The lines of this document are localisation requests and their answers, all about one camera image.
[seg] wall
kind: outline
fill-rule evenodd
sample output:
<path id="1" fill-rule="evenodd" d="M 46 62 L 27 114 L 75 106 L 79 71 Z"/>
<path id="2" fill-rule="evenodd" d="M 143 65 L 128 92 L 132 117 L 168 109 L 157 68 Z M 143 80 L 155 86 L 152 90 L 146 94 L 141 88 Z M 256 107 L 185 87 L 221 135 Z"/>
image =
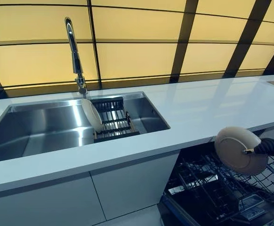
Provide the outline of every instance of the wall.
<path id="1" fill-rule="evenodd" d="M 0 98 L 274 74 L 274 0 L 0 0 Z"/>

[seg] dishwasher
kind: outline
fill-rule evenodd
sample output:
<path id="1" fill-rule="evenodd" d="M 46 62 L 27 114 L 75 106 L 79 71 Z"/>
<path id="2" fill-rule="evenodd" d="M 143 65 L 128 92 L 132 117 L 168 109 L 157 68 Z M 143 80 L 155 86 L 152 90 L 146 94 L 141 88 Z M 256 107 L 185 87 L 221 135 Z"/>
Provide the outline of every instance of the dishwasher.
<path id="1" fill-rule="evenodd" d="M 185 226 L 274 226 L 274 157 L 247 176 L 227 168 L 213 142 L 182 149 L 161 201 Z"/>

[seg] pull-down faucet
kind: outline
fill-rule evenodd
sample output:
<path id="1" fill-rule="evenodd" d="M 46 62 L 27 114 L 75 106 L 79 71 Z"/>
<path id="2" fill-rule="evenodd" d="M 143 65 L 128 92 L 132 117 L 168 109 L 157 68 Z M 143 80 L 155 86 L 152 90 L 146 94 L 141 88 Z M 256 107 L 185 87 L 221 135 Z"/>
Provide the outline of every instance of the pull-down faucet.
<path id="1" fill-rule="evenodd" d="M 75 81 L 79 87 L 79 92 L 81 94 L 86 94 L 87 87 L 85 83 L 85 78 L 84 76 L 82 76 L 83 71 L 81 67 L 79 51 L 77 49 L 77 44 L 74 36 L 74 30 L 73 30 L 71 19 L 66 17 L 65 24 L 66 24 L 67 35 L 68 35 L 68 39 L 69 39 L 69 43 L 72 51 L 73 73 L 77 74 Z"/>

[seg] stainless steel sink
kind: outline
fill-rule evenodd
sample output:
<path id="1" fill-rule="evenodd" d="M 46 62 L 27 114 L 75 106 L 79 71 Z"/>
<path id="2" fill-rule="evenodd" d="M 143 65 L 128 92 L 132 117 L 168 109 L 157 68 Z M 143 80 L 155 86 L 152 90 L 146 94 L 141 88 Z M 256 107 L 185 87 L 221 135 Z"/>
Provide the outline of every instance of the stainless steel sink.
<path id="1" fill-rule="evenodd" d="M 122 97 L 135 130 L 140 134 L 169 129 L 143 92 L 93 99 Z M 92 144 L 94 129 L 81 99 L 10 105 L 0 117 L 0 161 Z"/>

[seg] dish rack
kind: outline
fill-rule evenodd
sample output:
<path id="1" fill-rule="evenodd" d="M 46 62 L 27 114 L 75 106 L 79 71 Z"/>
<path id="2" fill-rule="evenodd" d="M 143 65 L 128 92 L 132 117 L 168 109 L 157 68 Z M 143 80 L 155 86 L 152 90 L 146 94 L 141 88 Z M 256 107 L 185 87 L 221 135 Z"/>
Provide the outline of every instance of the dish rack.
<path id="1" fill-rule="evenodd" d="M 100 133 L 94 131 L 94 143 L 140 134 L 135 130 L 131 117 L 123 106 L 122 97 L 95 99 L 91 102 L 104 125 L 104 130 Z"/>
<path id="2" fill-rule="evenodd" d="M 180 155 L 165 194 L 194 219 L 205 215 L 209 220 L 204 225 L 228 219 L 249 222 L 265 214 L 260 204 L 274 203 L 274 158 L 269 157 L 262 173 L 247 176 L 227 168 L 213 152 Z"/>

